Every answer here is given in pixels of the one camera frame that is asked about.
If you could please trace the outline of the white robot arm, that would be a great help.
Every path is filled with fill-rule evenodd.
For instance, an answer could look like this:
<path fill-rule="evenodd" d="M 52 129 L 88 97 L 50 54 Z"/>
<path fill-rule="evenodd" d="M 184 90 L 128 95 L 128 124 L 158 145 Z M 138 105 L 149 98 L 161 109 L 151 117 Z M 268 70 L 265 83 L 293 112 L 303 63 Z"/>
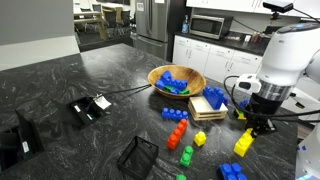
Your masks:
<path fill-rule="evenodd" d="M 307 75 L 319 81 L 320 24 L 298 23 L 278 29 L 272 36 L 256 74 L 244 74 L 236 85 L 252 93 L 247 128 L 256 135 L 276 127 L 271 117 L 289 97 L 298 80 Z"/>

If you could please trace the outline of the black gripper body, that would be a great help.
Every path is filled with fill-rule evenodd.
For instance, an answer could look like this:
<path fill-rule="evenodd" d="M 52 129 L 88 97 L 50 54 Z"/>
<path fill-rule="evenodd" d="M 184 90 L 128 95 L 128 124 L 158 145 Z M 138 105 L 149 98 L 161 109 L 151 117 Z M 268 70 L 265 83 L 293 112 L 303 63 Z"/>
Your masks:
<path fill-rule="evenodd" d="M 274 115 L 282 105 L 282 101 L 268 100 L 253 93 L 249 104 L 245 107 L 247 124 L 245 129 L 251 128 L 251 136 L 267 135 L 277 131 L 270 117 Z"/>

